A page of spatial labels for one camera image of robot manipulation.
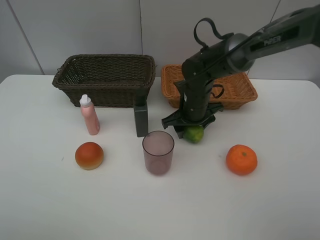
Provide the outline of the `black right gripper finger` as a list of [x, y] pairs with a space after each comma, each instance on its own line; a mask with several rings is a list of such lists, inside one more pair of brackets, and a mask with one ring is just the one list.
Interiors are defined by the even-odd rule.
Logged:
[[179, 139], [182, 139], [184, 137], [184, 126], [174, 126], [174, 130], [177, 133]]

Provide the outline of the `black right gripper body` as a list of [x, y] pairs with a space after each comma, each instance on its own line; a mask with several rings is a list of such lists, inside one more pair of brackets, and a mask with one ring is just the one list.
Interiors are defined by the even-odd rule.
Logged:
[[213, 96], [212, 88], [220, 88], [214, 84], [214, 79], [194, 77], [174, 83], [180, 94], [179, 108], [174, 113], [161, 120], [166, 129], [169, 126], [182, 128], [184, 126], [202, 126], [206, 128], [215, 121], [215, 113], [223, 111], [222, 103], [210, 103]]

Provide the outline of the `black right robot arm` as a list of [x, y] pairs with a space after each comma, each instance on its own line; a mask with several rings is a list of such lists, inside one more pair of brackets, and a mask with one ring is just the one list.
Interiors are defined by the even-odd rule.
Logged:
[[174, 127], [180, 139], [187, 126], [206, 128], [216, 120], [215, 113], [223, 110], [221, 103], [210, 103], [216, 79], [246, 72], [256, 59], [265, 56], [308, 44], [320, 45], [319, 5], [280, 17], [250, 36], [232, 32], [220, 35], [213, 20], [202, 21], [211, 25], [220, 42], [208, 46], [196, 32], [193, 34], [202, 48], [183, 62], [183, 80], [175, 82], [180, 94], [179, 109], [161, 120], [163, 128]]

